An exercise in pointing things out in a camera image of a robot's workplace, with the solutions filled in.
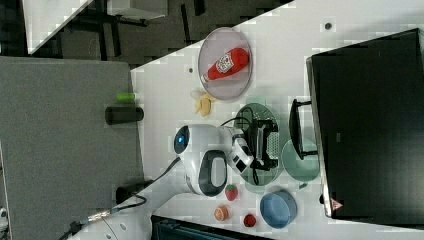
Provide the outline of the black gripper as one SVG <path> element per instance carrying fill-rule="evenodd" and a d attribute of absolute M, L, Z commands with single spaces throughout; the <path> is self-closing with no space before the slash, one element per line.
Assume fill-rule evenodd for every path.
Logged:
<path fill-rule="evenodd" d="M 254 169 L 264 170 L 276 168 L 279 165 L 277 159 L 262 159 L 263 157 L 263 146 L 264 146 L 264 129 L 269 132 L 278 132 L 278 124 L 273 120 L 265 120 L 263 125 L 259 124 L 258 120 L 253 120 L 252 124 L 248 128 L 248 140 L 249 147 L 251 148 L 252 154 L 254 155 L 254 162 L 251 167 Z"/>

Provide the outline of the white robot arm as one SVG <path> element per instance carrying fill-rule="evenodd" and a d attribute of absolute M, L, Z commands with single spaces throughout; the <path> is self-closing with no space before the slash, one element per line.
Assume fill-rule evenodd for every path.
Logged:
<path fill-rule="evenodd" d="M 278 126 L 270 120 L 240 127 L 185 125 L 174 137 L 176 159 L 160 177 L 117 206 L 74 223 L 61 240 L 150 240 L 151 216 L 168 200 L 183 193 L 219 195 L 228 169 L 242 175 L 276 166 L 267 147 L 277 141 Z"/>

